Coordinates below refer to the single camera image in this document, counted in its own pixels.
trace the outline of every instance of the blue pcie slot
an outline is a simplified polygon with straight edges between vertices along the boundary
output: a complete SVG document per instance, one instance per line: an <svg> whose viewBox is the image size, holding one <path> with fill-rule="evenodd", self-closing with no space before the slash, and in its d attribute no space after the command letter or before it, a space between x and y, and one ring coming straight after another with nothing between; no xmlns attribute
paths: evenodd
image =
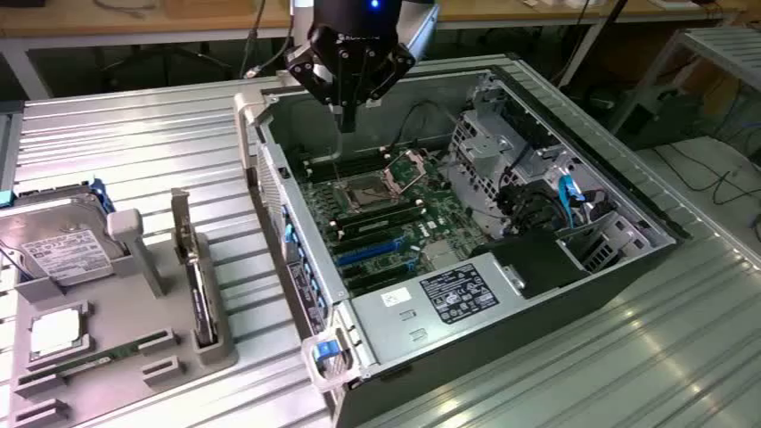
<svg viewBox="0 0 761 428"><path fill-rule="evenodd" d="M336 265L340 267L351 265L352 263L358 263L359 261L378 257L382 254L395 252L403 247L403 242L404 237L400 237L392 241L388 241L387 243L380 243L372 247L366 248L364 250L347 254L338 258Z"/></svg>

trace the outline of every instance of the warning label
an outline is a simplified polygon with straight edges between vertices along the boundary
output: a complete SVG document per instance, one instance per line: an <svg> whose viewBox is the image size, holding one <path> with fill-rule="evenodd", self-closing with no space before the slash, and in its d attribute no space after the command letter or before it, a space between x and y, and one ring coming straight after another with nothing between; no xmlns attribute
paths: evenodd
<svg viewBox="0 0 761 428"><path fill-rule="evenodd" d="M420 285L447 324L500 303L472 264L424 279Z"/></svg>
<svg viewBox="0 0 761 428"><path fill-rule="evenodd" d="M111 266L104 247L91 230L24 243L22 248L46 274L59 281Z"/></svg>

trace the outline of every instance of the blue cable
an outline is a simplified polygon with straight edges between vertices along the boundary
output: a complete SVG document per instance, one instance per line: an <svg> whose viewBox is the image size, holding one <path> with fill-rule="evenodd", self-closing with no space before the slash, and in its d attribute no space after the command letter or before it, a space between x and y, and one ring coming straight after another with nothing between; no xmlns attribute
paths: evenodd
<svg viewBox="0 0 761 428"><path fill-rule="evenodd" d="M587 198L579 191L571 174L560 177L560 180L557 181L557 196L560 198L560 203L563 204L563 209L568 214L568 226L573 227L573 210L571 209L571 198L576 199L577 201L587 201Z"/></svg>

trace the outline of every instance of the motherboard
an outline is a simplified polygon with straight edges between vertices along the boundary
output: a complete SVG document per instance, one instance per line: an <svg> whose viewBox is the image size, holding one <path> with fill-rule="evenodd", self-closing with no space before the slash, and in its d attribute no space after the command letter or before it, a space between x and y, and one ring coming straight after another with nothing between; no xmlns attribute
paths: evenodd
<svg viewBox="0 0 761 428"><path fill-rule="evenodd" d="M443 157L415 149L378 156L328 162L302 183L355 296L467 259L490 239L442 175Z"/></svg>

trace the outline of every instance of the circuit board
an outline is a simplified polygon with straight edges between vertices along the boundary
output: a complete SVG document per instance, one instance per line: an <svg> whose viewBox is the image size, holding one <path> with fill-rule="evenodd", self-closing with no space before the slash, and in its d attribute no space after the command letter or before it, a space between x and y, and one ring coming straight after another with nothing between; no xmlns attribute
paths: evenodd
<svg viewBox="0 0 761 428"><path fill-rule="evenodd" d="M436 170L434 157L402 152L386 169L351 177L342 177L338 171L336 179L304 182L302 186L336 267L356 296L388 285L392 279L399 282L467 259L472 250L488 242ZM374 212L398 208L402 211L408 205L418 208L412 221L375 223L380 225L378 230L362 231L356 239L342 239L347 237L336 233L342 219L372 217ZM352 255L379 248L379 243L391 245L383 254L352 262ZM351 251L342 251L348 244Z"/></svg>

